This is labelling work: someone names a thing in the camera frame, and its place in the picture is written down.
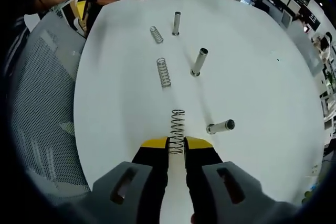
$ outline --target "chair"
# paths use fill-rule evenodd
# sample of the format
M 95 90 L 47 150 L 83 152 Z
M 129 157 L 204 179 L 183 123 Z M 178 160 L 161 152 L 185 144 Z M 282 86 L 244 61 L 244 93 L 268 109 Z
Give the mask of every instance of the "chair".
M 73 127 L 73 94 L 85 41 L 55 13 L 48 13 L 31 32 L 9 88 L 10 130 L 17 154 L 54 205 L 90 191 Z

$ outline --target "metal pin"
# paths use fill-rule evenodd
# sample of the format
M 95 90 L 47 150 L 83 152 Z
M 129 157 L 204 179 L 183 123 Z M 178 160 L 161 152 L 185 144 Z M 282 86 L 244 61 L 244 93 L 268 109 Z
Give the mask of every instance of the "metal pin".
M 201 48 L 200 53 L 198 54 L 196 62 L 194 64 L 194 67 L 190 71 L 192 76 L 197 77 L 200 75 L 201 67 L 203 66 L 203 63 L 207 55 L 208 55 L 208 50 L 205 48 Z
M 235 121 L 229 119 L 223 123 L 209 124 L 208 127 L 206 128 L 206 132 L 212 135 L 221 131 L 233 130 L 235 126 L 236 126 Z
M 179 33 L 179 26 L 180 26 L 180 17 L 181 17 L 181 13 L 180 12 L 175 12 L 175 19 L 174 19 L 174 28 L 173 28 L 173 35 L 174 36 L 178 36 Z

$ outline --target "coil spring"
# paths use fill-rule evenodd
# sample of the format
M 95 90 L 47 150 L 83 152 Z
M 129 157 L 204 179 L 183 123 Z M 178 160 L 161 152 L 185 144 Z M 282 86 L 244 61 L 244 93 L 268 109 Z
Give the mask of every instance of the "coil spring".
M 171 134 L 169 141 L 169 153 L 171 154 L 180 154 L 183 153 L 183 139 L 184 139 L 184 124 L 181 123 L 184 121 L 182 116 L 184 116 L 184 110 L 173 110 L 172 113 L 172 126 L 171 126 Z
M 163 42 L 163 38 L 155 26 L 151 26 L 151 28 L 149 28 L 149 31 L 151 31 L 151 34 L 155 39 L 156 43 L 160 44 Z
M 159 71 L 161 86 L 163 88 L 169 87 L 172 83 L 170 81 L 166 59 L 165 58 L 157 59 L 156 65 L 157 70 Z

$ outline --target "mesh chair back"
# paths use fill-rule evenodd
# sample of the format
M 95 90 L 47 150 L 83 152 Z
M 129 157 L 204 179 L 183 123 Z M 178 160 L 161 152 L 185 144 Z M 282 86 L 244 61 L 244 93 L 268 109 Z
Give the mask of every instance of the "mesh chair back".
M 48 13 L 32 31 L 9 91 L 12 138 L 26 173 L 54 205 L 90 189 L 76 148 L 74 90 L 85 39 Z

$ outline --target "computer monitor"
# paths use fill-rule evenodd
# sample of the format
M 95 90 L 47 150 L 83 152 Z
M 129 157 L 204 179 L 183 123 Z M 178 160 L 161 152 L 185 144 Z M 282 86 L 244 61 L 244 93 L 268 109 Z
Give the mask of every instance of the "computer monitor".
M 292 23 L 293 17 L 286 10 L 282 11 L 281 23 L 288 28 L 290 23 Z
M 273 2 L 273 4 L 278 8 L 278 9 L 282 9 L 283 7 L 283 2 L 281 0 L 271 0 Z

